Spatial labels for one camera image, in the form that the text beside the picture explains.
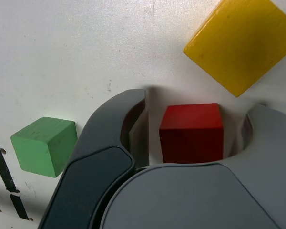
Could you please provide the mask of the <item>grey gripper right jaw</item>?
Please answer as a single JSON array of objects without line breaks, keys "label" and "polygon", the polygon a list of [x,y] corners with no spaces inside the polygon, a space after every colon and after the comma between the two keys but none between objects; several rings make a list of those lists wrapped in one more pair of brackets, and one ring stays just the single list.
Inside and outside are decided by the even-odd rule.
[{"label": "grey gripper right jaw", "polygon": [[257,105],[246,147],[221,161],[139,172],[110,200],[102,229],[286,229],[286,114]]}]

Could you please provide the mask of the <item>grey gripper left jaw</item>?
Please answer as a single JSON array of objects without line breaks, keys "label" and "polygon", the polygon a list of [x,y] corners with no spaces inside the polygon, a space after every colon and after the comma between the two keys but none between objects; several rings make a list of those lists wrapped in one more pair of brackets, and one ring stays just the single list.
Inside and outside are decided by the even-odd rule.
[{"label": "grey gripper left jaw", "polygon": [[99,228],[116,190],[149,163],[146,98],[144,89],[126,90],[91,115],[39,228]]}]

